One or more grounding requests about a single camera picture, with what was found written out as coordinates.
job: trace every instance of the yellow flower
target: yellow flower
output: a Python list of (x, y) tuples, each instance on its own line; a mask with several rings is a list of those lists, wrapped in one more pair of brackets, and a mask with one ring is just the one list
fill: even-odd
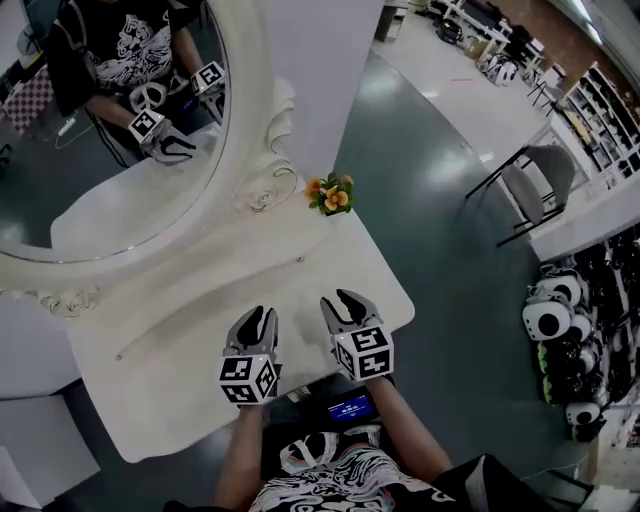
[(320, 186), (320, 180), (318, 178), (313, 178), (308, 184), (307, 184), (307, 190), (305, 190), (305, 195), (309, 198), (309, 199), (315, 199), (315, 196), (318, 192), (320, 192), (320, 188), (322, 188)]
[(338, 187), (333, 187), (327, 190), (327, 199), (324, 201), (324, 205), (332, 212), (338, 209), (338, 205), (346, 206), (349, 203), (349, 196), (342, 190), (338, 192)]

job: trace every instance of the ornate mirror frame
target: ornate mirror frame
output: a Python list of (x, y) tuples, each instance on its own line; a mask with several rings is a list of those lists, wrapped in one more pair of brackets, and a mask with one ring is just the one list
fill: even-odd
[(280, 138), (290, 133), (293, 92), (273, 75), (259, 0), (207, 1), (227, 55), (231, 94), (225, 105), (226, 139), (210, 160), (209, 165), (218, 163), (200, 197), (164, 232), (112, 256), (53, 263), (46, 261), (51, 258), (47, 249), (29, 251), (27, 258), (0, 253), (4, 293), (36, 295), (57, 316), (79, 316), (99, 302), (99, 287), (139, 275), (210, 232), (212, 221), (231, 208), (247, 178), (279, 169), (292, 171), (277, 148)]

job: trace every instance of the gray chair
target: gray chair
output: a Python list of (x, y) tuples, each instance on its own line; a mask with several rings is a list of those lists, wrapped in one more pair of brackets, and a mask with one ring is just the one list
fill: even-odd
[[(518, 165), (520, 157), (528, 158), (528, 161), (522, 167)], [(544, 197), (540, 195), (529, 176), (523, 171), (531, 162), (538, 166), (540, 172), (542, 172), (551, 186), (552, 192)], [(511, 192), (516, 203), (518, 203), (522, 215), (527, 219), (516, 224), (514, 229), (531, 224), (523, 231), (510, 236), (497, 245), (502, 247), (535, 227), (549, 222), (564, 211), (575, 173), (576, 168), (571, 156), (560, 146), (524, 146), (469, 192), (466, 195), (466, 199), (483, 186), (490, 186), (502, 176), (507, 189)], [(555, 198), (555, 206), (550, 210), (545, 210), (545, 202), (552, 197)]]

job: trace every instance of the mirror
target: mirror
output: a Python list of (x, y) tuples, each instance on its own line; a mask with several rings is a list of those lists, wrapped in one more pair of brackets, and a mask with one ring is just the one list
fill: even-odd
[(104, 258), (215, 172), (230, 83), (198, 0), (0, 1), (0, 252)]

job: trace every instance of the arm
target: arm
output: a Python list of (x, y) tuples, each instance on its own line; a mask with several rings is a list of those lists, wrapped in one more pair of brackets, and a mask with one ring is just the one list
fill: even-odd
[(194, 75), (204, 67), (200, 52), (198, 52), (187, 27), (183, 27), (171, 35), (171, 46), (190, 75)]
[(366, 382), (402, 468), (423, 482), (433, 482), (453, 467), (449, 456), (384, 377)]
[(114, 98), (109, 98), (108, 96), (102, 96), (100, 94), (92, 96), (85, 104), (85, 107), (93, 115), (100, 119), (104, 119), (105, 121), (109, 121), (120, 128), (124, 128), (125, 130), (129, 129), (129, 125), (136, 117), (122, 105), (118, 104)]
[(233, 512), (249, 510), (262, 487), (262, 409), (261, 405), (248, 405), (240, 410), (216, 488), (216, 507)]

